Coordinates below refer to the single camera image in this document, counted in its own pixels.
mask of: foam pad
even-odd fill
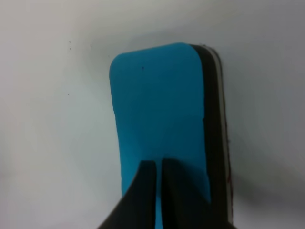
[[[175,158],[210,202],[203,131],[203,70],[193,47],[175,43],[124,53],[110,67],[122,193],[141,160],[157,164],[156,228],[162,228],[161,168]]]

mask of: white surface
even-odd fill
[[[304,11],[302,0],[2,0],[0,227],[107,217],[121,196],[110,63],[183,41],[222,58],[235,225],[303,228]]]

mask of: blue foam pad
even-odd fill
[[[203,132],[203,70],[197,52],[175,43],[117,56],[110,86],[119,138],[122,193],[141,160],[157,164],[156,228],[162,227],[163,158],[181,161],[210,202]]]

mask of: blue surface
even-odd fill
[[[203,71],[197,52],[176,43],[117,56],[110,86],[119,138],[122,193],[141,160],[157,164],[156,228],[162,227],[161,162],[175,158],[210,202],[203,132]]]

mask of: white background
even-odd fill
[[[223,62],[241,229],[304,228],[305,2],[1,0],[0,227],[94,229],[121,197],[109,66],[207,44]]]

